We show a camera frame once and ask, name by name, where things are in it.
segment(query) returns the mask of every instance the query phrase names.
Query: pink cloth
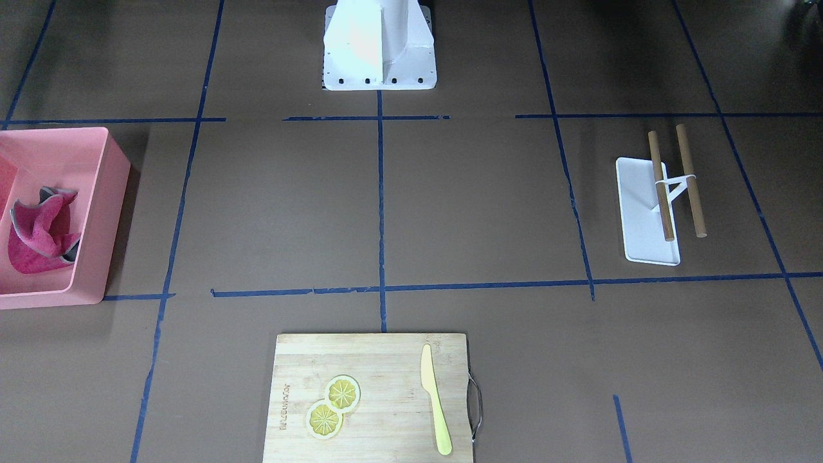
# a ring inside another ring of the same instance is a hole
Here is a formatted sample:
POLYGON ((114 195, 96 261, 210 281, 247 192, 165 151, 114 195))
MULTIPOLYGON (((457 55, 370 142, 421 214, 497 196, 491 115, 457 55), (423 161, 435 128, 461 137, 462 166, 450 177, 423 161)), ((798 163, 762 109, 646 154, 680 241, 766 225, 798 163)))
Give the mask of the pink cloth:
POLYGON ((26 206, 18 199, 12 208, 9 261, 22 274, 37 274, 68 267, 74 262, 79 233, 69 233, 69 204, 76 191, 44 187, 41 202, 26 206))

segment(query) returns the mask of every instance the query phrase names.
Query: plastic knife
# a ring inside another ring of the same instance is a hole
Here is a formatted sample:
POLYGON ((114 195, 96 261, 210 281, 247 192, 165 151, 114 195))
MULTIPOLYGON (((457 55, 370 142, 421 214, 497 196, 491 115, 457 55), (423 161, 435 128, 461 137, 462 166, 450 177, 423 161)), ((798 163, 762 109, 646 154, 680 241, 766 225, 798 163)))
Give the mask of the plastic knife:
POLYGON ((437 393, 437 381, 435 380, 435 365, 431 360, 431 346, 423 344, 423 353, 420 355, 420 379, 423 389, 431 397, 431 413, 435 419, 435 438, 437 440, 437 451, 440 455, 448 455, 452 452, 452 438, 449 436, 449 427, 446 426, 446 417, 443 416, 443 408, 440 406, 440 395, 437 393))

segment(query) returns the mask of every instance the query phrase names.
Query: wooden dowel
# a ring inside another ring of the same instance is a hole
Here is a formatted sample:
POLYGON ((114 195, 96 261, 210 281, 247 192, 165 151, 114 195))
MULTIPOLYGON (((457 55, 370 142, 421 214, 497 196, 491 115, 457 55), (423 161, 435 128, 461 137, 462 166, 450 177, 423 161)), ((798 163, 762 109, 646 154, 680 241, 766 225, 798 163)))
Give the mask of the wooden dowel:
MULTIPOLYGON (((689 139, 686 138, 686 126, 678 124, 677 144, 680 145, 680 156, 683 159, 683 175, 694 175, 695 166, 691 163, 691 150, 689 149, 689 139)), ((691 217, 695 221, 695 234, 698 238, 706 237, 706 221, 703 219, 703 206, 700 205, 700 193, 697 191, 697 180, 695 177, 686 179, 689 187, 689 204, 691 205, 691 217)))
MULTIPOLYGON (((654 168, 654 181, 663 180, 663 164, 660 162, 660 147, 658 146, 658 133, 649 132, 649 150, 652 152, 652 167, 654 168)), ((668 185, 658 183, 655 185, 658 191, 658 203, 660 204, 660 220, 663 223, 663 236, 666 241, 674 241, 674 229, 672 228, 672 210, 668 203, 668 185)))

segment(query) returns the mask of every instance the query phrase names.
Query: blue tape line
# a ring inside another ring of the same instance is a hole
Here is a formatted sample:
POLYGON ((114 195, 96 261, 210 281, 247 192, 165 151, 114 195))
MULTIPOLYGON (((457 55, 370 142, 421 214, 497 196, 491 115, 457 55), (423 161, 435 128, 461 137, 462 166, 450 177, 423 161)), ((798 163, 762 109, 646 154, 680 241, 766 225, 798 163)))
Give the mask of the blue tape line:
MULTIPOLYGON (((718 117, 715 113, 569 113, 558 114, 557 119, 642 119, 642 118, 686 118, 718 117)), ((515 119, 551 119, 552 115, 515 115, 515 119)))
MULTIPOLYGON (((725 117, 823 117, 823 113, 722 113, 725 117)), ((558 114, 558 119, 643 119, 643 118, 717 118, 720 113, 569 113, 558 114)), ((552 115, 514 115, 515 119, 552 119, 552 115)))
POLYGON ((820 112, 801 113, 723 113, 726 117, 823 117, 820 112))
POLYGON ((334 120, 438 120, 451 119, 449 115, 399 115, 399 116, 291 116, 283 119, 284 122, 318 122, 334 120))
POLYGON ((29 78, 31 67, 35 64, 35 59, 37 59, 37 53, 40 51, 40 46, 43 44, 43 38, 46 36, 46 30, 49 28, 49 23, 51 23, 51 18, 52 14, 54 13, 55 5, 57 5, 57 0, 52 0, 51 4, 49 4, 49 12, 46 13, 46 19, 43 20, 43 27, 40 29, 40 35, 37 37, 35 49, 31 51, 29 62, 26 63, 26 70, 23 71, 23 77, 21 77, 20 83, 17 85, 17 91, 15 91, 14 93, 14 98, 12 98, 12 103, 8 107, 6 119, 5 121, 3 121, 2 125, 3 130, 8 129, 9 121, 12 119, 12 116, 14 115, 14 110, 17 108, 17 102, 20 101, 20 95, 23 92, 23 86, 26 84, 26 80, 29 78))
MULTIPOLYGON (((180 192, 180 203, 177 209, 177 220, 174 224, 174 236, 171 242, 171 250, 169 252, 169 267, 166 270, 165 280, 163 282, 163 293, 169 292, 171 286, 171 275, 174 271, 174 257, 177 254, 177 245, 180 238, 180 228, 183 224, 183 212, 186 204, 186 189, 188 188, 188 178, 192 173, 192 162, 194 161, 194 153, 197 150, 198 137, 200 135, 200 124, 203 109, 206 105, 206 94, 208 92, 209 78, 212 74, 212 65, 214 63, 214 54, 217 49, 217 36, 220 34, 220 24, 223 17, 223 4, 225 0, 220 0, 220 6, 217 9, 217 19, 214 25, 214 35, 212 36, 212 49, 209 52, 208 64, 206 66, 206 76, 203 78, 203 87, 200 94, 200 106, 198 108, 198 121, 194 123, 194 134, 192 135, 192 146, 188 152, 188 164, 186 165, 186 175, 183 181, 183 189, 180 192)), ((143 398, 140 402, 140 414, 137 418, 137 429, 134 432, 134 443, 132 445, 131 463, 137 463, 137 454, 140 451, 140 441, 143 433, 143 424, 146 421, 146 412, 148 411, 149 395, 151 393, 151 380, 154 378, 154 368, 157 362, 157 351, 160 347, 160 325, 165 316, 165 307, 168 299, 160 300, 160 309, 157 312, 157 325, 155 327, 154 348, 151 353, 151 368, 149 374, 146 376, 146 384, 143 387, 143 398)))
POLYGON ((171 299, 174 297, 173 293, 166 294, 115 294, 106 296, 104 301, 162 301, 164 299, 171 299))
POLYGON ((387 327, 386 314, 386 249, 385 249, 385 211, 384 211, 384 178, 383 178, 383 92, 377 91, 377 173, 380 216, 380 331, 385 333, 387 327))
POLYGON ((284 122, 316 122, 329 120, 377 120, 375 116, 291 116, 283 119, 284 122))
POLYGON ((757 200, 754 188, 752 188, 751 182, 749 180, 749 175, 746 173, 746 168, 743 166, 743 160, 740 158, 740 153, 737 151, 737 145, 735 144, 734 138, 732 137, 732 132, 731 130, 729 130, 728 124, 726 123, 726 118, 723 115, 723 111, 720 109, 720 103, 718 101, 718 98, 714 94, 714 89, 712 88, 712 84, 709 81, 709 75, 706 73, 706 69, 703 66, 703 62, 700 61, 700 56, 697 53, 695 42, 692 40, 691 34, 689 33, 689 28, 686 26, 686 20, 683 19, 680 7, 677 6, 677 0, 672 0, 672 6, 674 7, 674 11, 677 14, 677 20, 680 22, 680 25, 683 29, 683 33, 686 35, 686 40, 689 42, 689 47, 691 48, 691 52, 695 57, 697 67, 700 69, 700 75, 703 77, 703 81, 706 84, 706 88, 709 90, 709 96, 711 96, 712 102, 714 103, 714 108, 717 111, 718 115, 720 115, 720 122, 723 125, 723 131, 726 133, 728 144, 732 148, 734 159, 737 162, 737 167, 740 169, 743 181, 746 184, 746 189, 748 189, 749 191, 751 202, 755 205, 757 215, 758 217, 760 217, 760 224, 763 226, 763 231, 765 232, 766 237, 769 239, 769 245, 771 246, 772 252, 774 253, 774 258, 777 260, 777 264, 780 267, 780 272, 783 275, 783 279, 786 282, 786 288, 788 289, 788 293, 792 297, 792 302, 794 302, 794 308, 797 311, 797 316, 800 317, 803 329, 806 331, 806 337, 808 337, 809 344, 811 344, 811 350, 815 354, 818 366, 820 367, 821 371, 823 371, 823 355, 821 355, 821 351, 817 345, 817 341, 815 340, 814 333, 811 332, 811 327, 808 324, 806 314, 803 312, 803 308, 800 305, 800 301, 797 299, 797 294, 795 294, 794 292, 792 281, 788 275, 788 272, 786 271, 786 266, 783 264, 783 259, 780 257, 780 253, 777 249, 777 244, 774 242, 771 230, 769 229, 769 224, 766 222, 766 217, 763 214, 763 209, 760 208, 760 202, 757 200))
POLYGON ((688 283, 701 281, 763 280, 782 278, 783 274, 700 275, 693 277, 599 278, 595 284, 688 283))
POLYGON ((557 280, 501 283, 439 283, 439 284, 396 284, 387 286, 386 291, 431 291, 450 289, 490 289, 490 288, 547 288, 552 286, 586 286, 588 280, 557 280))
MULTIPOLYGON (((823 272, 801 272, 788 274, 790 278, 823 278, 823 272)), ((729 275, 696 275, 683 277, 646 277, 646 278, 599 278, 594 284, 637 284, 637 283, 693 283, 708 281, 738 281, 781 279, 782 274, 729 274, 729 275)), ((403 291, 431 291, 454 289, 495 289, 495 288, 549 288, 554 286, 587 286, 588 280, 546 280, 522 282, 488 282, 488 283, 433 283, 433 284, 395 284, 386 285, 386 292, 403 291)), ((213 297, 260 297, 260 296, 290 296, 303 294, 341 294, 349 292, 379 292, 380 286, 356 286, 340 288, 301 288, 301 289, 268 289, 260 291, 215 291, 213 297)))
POLYGON ((268 289, 262 291, 215 291, 209 290, 213 297, 262 297, 294 296, 304 294, 344 294, 349 292, 379 292, 379 286, 357 286, 346 288, 302 288, 302 289, 268 289))
POLYGON ((160 307, 157 309, 157 322, 155 324, 154 344, 151 349, 151 366, 149 374, 146 375, 146 382, 143 384, 143 396, 140 399, 140 414, 137 416, 137 427, 134 430, 134 443, 132 444, 131 463, 137 463, 137 454, 140 451, 140 439, 143 434, 143 424, 146 422, 146 412, 149 405, 149 394, 151 393, 151 380, 154 379, 154 368, 157 364, 157 351, 160 347, 160 326, 165 318, 165 304, 168 299, 160 300, 160 307))
POLYGON ((543 45, 540 41, 540 31, 537 28, 537 17, 534 14, 534 2, 528 0, 528 10, 532 15, 532 28, 534 28, 534 39, 537 43, 537 53, 540 55, 540 65, 543 70, 543 81, 546 83, 546 95, 549 98, 549 107, 551 108, 551 119, 555 125, 555 136, 557 137, 557 146, 560 149, 560 161, 563 163, 563 173, 566 181, 569 183, 569 201, 571 202, 571 209, 574 213, 574 220, 577 222, 577 233, 580 239, 580 251, 583 254, 583 265, 586 268, 586 278, 588 279, 588 290, 591 293, 592 301, 594 301, 594 281, 592 279, 592 268, 588 264, 588 253, 586 252, 586 240, 583 237, 583 227, 580 225, 580 214, 577 210, 577 200, 574 198, 574 187, 572 186, 571 174, 569 173, 569 164, 566 162, 565 148, 563 146, 563 136, 560 134, 560 121, 557 119, 557 108, 555 107, 555 98, 551 92, 551 82, 549 81, 549 71, 546 67, 546 56, 543 53, 543 45))
POLYGON ((447 115, 409 115, 409 116, 383 116, 383 120, 438 120, 451 119, 447 115))
POLYGON ((7 121, 9 125, 37 124, 158 124, 183 122, 225 122, 225 117, 158 117, 135 119, 19 119, 7 121))
POLYGON ((620 406, 620 397, 613 395, 615 401, 615 412, 617 413, 617 425, 620 426, 620 436, 623 440, 623 452, 625 453, 625 463, 632 463, 631 447, 629 447, 629 435, 625 431, 625 421, 623 420, 623 409, 620 406))

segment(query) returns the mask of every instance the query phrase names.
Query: pink bin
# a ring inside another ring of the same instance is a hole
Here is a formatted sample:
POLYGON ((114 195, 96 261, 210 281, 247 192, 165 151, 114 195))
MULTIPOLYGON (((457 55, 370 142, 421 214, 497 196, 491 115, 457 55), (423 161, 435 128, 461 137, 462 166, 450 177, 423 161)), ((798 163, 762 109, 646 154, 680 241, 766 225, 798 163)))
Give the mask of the pink bin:
POLYGON ((130 167, 105 127, 0 132, 0 309, 96 304, 103 299, 130 167), (71 267, 18 273, 8 260, 9 211, 37 204, 40 187, 77 190, 70 232, 81 233, 71 267))

